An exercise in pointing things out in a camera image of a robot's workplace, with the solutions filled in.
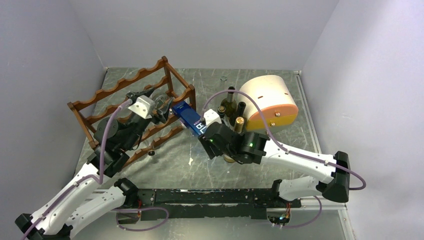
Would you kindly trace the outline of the green wine bottle silver neck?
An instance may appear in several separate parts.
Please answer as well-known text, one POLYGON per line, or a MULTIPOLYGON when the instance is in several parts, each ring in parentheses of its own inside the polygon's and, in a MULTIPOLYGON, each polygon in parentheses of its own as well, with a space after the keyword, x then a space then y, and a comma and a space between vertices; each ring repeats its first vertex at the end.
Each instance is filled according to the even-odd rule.
POLYGON ((230 126, 233 126, 234 124, 232 123, 232 118, 237 110, 237 102, 235 100, 234 92, 228 92, 226 97, 221 101, 220 105, 225 108, 225 119, 227 120, 230 126))

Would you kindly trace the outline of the amber bottle gold foil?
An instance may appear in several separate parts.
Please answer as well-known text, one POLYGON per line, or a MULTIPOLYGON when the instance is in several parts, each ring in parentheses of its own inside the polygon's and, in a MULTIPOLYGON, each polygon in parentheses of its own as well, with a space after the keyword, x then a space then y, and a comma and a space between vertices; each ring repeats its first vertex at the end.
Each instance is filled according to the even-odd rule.
MULTIPOLYGON (((244 118, 242 116, 237 117, 235 119, 235 122, 234 122, 234 131, 238 134, 242 133, 244 124, 245 124, 244 118)), ((223 155, 223 159, 227 163, 235 163, 236 162, 234 159, 232 159, 231 157, 229 157, 226 154, 223 155)))

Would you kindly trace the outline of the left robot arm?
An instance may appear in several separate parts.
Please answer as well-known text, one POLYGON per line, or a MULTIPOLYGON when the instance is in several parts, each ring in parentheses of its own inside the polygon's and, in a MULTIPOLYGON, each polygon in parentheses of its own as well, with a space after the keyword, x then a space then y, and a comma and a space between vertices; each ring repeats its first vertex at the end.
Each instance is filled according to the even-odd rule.
POLYGON ((44 206, 15 220, 24 240, 70 240, 110 211, 141 217, 143 201, 127 178, 117 180, 92 200, 87 197, 123 169, 129 160, 127 152, 141 142, 150 124, 167 122, 174 98, 154 92, 153 87, 129 92, 101 121, 95 133, 99 146, 79 172, 44 206))

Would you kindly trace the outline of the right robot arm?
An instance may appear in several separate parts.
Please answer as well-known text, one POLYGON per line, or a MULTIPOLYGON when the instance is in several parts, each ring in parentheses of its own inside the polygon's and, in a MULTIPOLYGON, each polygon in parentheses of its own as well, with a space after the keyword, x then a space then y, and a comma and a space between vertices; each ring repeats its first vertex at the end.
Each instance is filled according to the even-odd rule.
POLYGON ((282 207, 301 197, 321 195, 329 201, 346 203, 350 191, 350 161, 346 152, 322 154, 272 141, 268 135, 247 131, 237 133, 214 122, 198 137, 210 159, 226 155, 243 164, 275 164, 305 174, 283 180, 270 193, 270 202, 282 207))

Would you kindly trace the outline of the tall clear glass bottle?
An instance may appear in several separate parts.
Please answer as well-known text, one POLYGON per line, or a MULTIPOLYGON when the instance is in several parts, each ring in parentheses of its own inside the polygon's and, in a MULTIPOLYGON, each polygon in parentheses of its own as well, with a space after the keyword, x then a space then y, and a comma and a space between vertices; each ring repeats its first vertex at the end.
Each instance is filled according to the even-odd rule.
MULTIPOLYGON (((227 90, 227 89, 228 89, 228 78, 223 75, 219 78, 216 91, 220 92, 220 91, 224 91, 224 90, 227 90)), ((221 103, 221 101, 223 99, 225 99, 226 97, 227 97, 227 93, 224 92, 224 93, 219 94, 216 98, 217 98, 218 103, 221 103)))

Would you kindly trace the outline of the blue glass bottle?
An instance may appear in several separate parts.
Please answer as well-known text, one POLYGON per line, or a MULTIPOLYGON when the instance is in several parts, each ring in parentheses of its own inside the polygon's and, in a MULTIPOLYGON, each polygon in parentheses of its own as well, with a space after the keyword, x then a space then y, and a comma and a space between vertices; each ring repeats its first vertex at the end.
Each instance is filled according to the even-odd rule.
POLYGON ((198 137, 206 132, 207 126, 201 122, 201 116, 185 101, 178 102, 171 109, 194 136, 198 137))

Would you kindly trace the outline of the dark wine bottle black neck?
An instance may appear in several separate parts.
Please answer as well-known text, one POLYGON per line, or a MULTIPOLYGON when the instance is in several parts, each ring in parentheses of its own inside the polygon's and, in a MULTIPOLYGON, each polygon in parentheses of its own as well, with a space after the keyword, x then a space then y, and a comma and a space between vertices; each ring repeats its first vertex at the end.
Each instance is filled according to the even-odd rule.
POLYGON ((246 109, 246 103, 244 102, 244 101, 240 101, 239 103, 238 103, 238 105, 237 105, 237 109, 236 109, 236 112, 235 112, 235 114, 234 114, 234 122, 236 121, 236 119, 237 118, 239 118, 239 117, 241 117, 241 118, 245 118, 244 117, 244 112, 245 112, 245 109, 246 109))

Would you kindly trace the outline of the clear bottle black cap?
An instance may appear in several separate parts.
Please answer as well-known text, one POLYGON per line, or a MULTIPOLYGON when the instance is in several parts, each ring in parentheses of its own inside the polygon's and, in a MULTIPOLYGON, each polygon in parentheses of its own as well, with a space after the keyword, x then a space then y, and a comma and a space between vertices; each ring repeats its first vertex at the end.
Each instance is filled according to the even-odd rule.
POLYGON ((226 111, 226 108, 223 106, 223 105, 220 105, 218 108, 217 108, 217 113, 218 113, 218 115, 219 115, 219 118, 220 118, 220 121, 221 121, 221 123, 222 124, 224 124, 224 125, 226 125, 226 122, 225 122, 225 111, 226 111))

